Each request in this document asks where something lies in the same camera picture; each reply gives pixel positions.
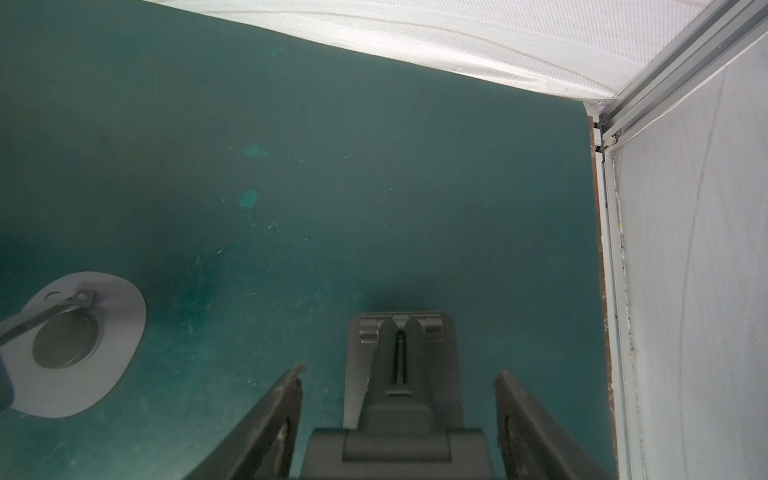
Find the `green floor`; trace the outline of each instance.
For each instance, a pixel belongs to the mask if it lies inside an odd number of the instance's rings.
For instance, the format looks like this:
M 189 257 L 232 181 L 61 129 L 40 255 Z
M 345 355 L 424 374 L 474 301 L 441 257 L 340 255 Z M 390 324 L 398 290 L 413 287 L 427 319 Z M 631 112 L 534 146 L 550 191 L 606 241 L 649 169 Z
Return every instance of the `green floor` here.
M 0 317 L 80 270 L 148 308 L 96 406 L 0 413 L 0 477 L 183 477 L 303 362 L 295 474 L 370 310 L 454 316 L 498 474 L 504 366 L 615 471 L 581 104 L 138 0 L 4 2 L 0 63 Z

